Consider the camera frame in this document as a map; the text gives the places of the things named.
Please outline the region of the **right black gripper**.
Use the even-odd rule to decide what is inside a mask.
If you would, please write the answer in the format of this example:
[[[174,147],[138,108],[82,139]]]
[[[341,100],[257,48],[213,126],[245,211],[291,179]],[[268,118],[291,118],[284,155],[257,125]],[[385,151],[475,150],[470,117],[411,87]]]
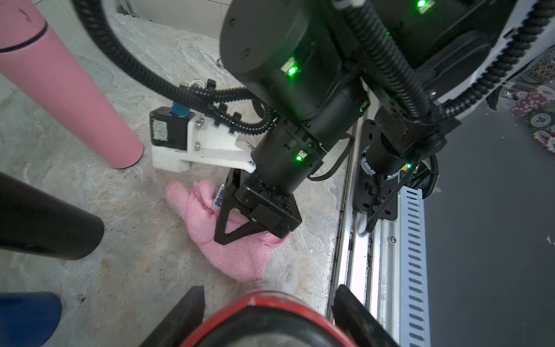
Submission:
[[[255,171],[241,178],[240,169],[231,169],[216,195],[214,241],[227,245],[263,231],[280,239],[289,235],[302,223],[293,192],[324,157],[325,150],[307,130],[278,121],[251,152]]]

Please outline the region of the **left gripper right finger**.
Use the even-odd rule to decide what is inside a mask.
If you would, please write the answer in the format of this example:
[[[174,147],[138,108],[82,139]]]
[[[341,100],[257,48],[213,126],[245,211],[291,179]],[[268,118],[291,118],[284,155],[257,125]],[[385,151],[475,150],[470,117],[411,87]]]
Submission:
[[[399,347],[345,285],[339,285],[332,304],[335,325],[345,331],[357,346]]]

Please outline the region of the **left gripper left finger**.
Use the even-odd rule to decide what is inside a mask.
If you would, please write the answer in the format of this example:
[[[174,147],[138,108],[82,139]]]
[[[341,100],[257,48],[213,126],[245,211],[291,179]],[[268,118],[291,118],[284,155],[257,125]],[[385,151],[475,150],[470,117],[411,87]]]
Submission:
[[[140,344],[148,346],[180,346],[204,319],[204,286],[193,286]]]

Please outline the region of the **red thermos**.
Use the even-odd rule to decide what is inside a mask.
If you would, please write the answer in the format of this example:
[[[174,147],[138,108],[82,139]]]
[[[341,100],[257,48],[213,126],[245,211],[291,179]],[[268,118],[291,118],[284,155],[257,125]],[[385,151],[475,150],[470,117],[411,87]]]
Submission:
[[[355,346],[356,343],[308,304],[280,291],[253,291],[210,316],[179,346],[248,346],[256,338],[288,345]]]

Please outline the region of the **black thermos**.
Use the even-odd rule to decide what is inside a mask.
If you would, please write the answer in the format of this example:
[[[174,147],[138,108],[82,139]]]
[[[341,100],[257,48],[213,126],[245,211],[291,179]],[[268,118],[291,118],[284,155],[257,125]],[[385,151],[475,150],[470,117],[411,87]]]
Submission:
[[[101,243],[96,215],[1,174],[1,248],[79,260]]]

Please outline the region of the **pink thermos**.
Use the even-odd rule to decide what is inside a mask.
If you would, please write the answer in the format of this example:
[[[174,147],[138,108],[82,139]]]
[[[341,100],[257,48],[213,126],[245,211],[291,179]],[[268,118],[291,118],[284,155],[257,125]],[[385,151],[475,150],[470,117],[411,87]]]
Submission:
[[[1,2],[1,74],[115,169],[144,147],[31,1]]]

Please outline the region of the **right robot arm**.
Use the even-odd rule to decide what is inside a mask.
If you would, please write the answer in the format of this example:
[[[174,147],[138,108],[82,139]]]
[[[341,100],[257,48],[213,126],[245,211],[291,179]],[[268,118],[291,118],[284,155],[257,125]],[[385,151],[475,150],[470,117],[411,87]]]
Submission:
[[[370,142],[358,155],[367,232],[420,162],[436,160],[459,116],[490,96],[554,20],[534,1],[507,44],[494,50],[516,1],[233,1],[220,52],[238,88],[178,87],[139,62],[116,37],[100,1],[73,7],[95,45],[123,72],[231,132],[261,135],[254,171],[225,182],[214,240],[284,238],[301,223],[293,196],[318,180],[326,153],[377,96]]]

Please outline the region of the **blue thermos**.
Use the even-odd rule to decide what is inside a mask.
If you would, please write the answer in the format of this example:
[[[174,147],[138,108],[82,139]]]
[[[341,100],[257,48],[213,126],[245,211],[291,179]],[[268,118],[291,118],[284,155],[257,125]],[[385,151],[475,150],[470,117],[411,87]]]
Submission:
[[[1,294],[1,345],[42,346],[62,316],[62,303],[51,292]]]

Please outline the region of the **aluminium front rail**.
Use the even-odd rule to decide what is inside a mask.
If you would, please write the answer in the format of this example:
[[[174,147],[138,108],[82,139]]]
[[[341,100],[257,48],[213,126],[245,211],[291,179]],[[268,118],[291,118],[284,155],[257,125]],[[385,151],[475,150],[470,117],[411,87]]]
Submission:
[[[370,106],[353,127],[331,288],[347,286],[400,346],[430,346],[422,191],[403,187],[396,219],[378,221],[370,233],[366,215],[354,210],[358,157],[366,141],[362,127],[378,109],[378,104]]]

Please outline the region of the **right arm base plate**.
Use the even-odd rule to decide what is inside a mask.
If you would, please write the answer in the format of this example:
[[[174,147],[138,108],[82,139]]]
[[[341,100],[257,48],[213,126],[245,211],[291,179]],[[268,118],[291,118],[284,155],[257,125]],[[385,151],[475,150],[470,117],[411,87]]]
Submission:
[[[399,182],[420,189],[429,198],[439,179],[439,161],[435,155],[417,164],[391,156],[384,146],[384,136],[373,120],[361,127],[354,210],[367,216],[365,232],[370,234],[380,220],[397,219]]]

